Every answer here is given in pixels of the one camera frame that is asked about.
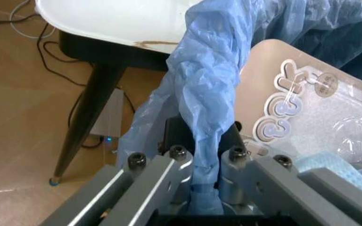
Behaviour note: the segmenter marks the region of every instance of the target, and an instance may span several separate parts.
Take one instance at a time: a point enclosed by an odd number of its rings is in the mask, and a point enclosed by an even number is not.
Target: white cable
[[[13,10],[12,12],[10,12],[10,15],[9,15],[9,20],[13,20],[13,15],[21,8],[23,7],[24,5],[27,5],[28,3],[30,2],[30,0],[24,0],[23,2],[21,2],[19,5],[17,5]],[[27,35],[25,33],[22,33],[21,31],[19,31],[15,25],[13,23],[10,23],[10,26],[13,28],[13,30],[15,30],[15,32],[17,32],[18,34],[22,35],[22,36],[25,36],[29,39],[38,39],[39,37],[38,36],[31,36],[31,35]],[[55,31],[55,28],[52,29],[52,31],[49,33],[49,34],[46,34],[44,36],[42,36],[41,38],[42,39],[45,39],[45,38],[48,38],[49,36],[51,36]]]

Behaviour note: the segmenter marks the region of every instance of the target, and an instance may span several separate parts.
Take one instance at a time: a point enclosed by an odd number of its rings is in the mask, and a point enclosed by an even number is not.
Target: wooden floor
[[[0,0],[0,20],[21,0]],[[33,13],[34,3],[17,17]],[[45,22],[29,19],[17,27],[38,36]],[[58,33],[46,40],[58,40]],[[58,47],[53,52],[65,58]],[[46,56],[56,71],[85,83],[91,67],[87,63],[66,64]],[[155,89],[164,73],[128,68],[120,86],[137,107]],[[51,177],[66,133],[69,110],[83,88],[47,72],[36,48],[36,40],[17,34],[8,24],[0,25],[0,225],[25,226],[42,222],[65,199],[87,182],[104,164],[114,164],[110,150],[116,142],[94,150],[79,151],[63,176],[51,187]],[[132,121],[124,100],[122,133]],[[87,142],[94,143],[91,137]]]

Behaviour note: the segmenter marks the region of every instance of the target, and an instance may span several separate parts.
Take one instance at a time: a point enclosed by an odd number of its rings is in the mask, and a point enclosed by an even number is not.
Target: clear plastic bag
[[[234,122],[235,88],[251,46],[280,39],[335,67],[362,53],[361,0],[205,0],[185,18],[168,73],[120,139],[118,163],[135,151],[154,156],[166,118],[180,112],[196,142],[194,185],[217,180],[218,143]],[[215,191],[201,194],[192,196],[190,209],[213,206],[218,214],[219,200],[208,199]]]

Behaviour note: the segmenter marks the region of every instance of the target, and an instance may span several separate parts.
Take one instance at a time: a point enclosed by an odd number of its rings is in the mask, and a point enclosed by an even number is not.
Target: blue plastic bag
[[[219,170],[217,149],[234,122],[235,88],[250,48],[280,39],[362,75],[362,59],[356,58],[362,56],[362,1],[205,0],[185,18],[187,30],[167,59],[168,73],[120,139],[118,164],[135,151],[156,155],[165,120],[180,112],[196,142],[190,210],[221,214],[212,186]]]

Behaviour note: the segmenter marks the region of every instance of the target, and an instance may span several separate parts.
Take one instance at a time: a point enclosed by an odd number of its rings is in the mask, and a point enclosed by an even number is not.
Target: white table
[[[66,134],[54,176],[62,174],[88,136],[128,66],[167,71],[165,60],[185,29],[185,12],[200,0],[37,0],[36,9],[60,30],[68,56],[94,62]]]

